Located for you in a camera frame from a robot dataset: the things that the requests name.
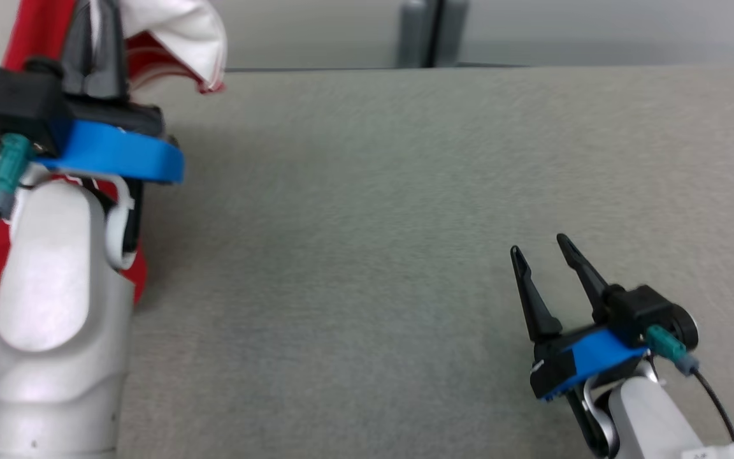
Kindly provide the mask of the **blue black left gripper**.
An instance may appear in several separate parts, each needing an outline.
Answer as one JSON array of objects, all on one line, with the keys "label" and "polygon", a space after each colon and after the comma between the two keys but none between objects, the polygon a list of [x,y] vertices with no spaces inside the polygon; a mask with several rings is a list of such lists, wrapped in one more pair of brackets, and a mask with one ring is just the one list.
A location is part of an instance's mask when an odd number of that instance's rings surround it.
[{"label": "blue black left gripper", "polygon": [[[76,1],[64,41],[61,64],[68,95],[85,95],[94,54],[93,2]],[[119,175],[162,184],[181,183],[185,159],[169,141],[165,117],[155,105],[129,101],[126,45],[119,1],[96,1],[100,19],[94,55],[94,97],[112,103],[69,97],[76,117],[61,157],[38,157],[50,170],[78,171],[89,175]]]}]

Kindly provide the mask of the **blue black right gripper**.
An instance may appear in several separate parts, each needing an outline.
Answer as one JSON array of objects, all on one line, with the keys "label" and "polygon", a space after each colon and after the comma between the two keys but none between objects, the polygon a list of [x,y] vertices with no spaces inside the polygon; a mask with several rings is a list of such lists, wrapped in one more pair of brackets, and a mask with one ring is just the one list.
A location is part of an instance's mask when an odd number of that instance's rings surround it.
[{"label": "blue black right gripper", "polygon": [[[608,284],[565,233],[558,233],[556,240],[591,303],[593,321],[608,322],[604,302]],[[543,302],[531,267],[518,246],[510,248],[510,258],[528,337],[534,345],[529,375],[534,395],[547,402],[566,398],[589,450],[597,457],[614,457],[619,435],[608,411],[596,406],[591,392],[597,384],[628,378],[649,349],[624,345],[606,326],[585,326],[563,335],[561,323]]]}]

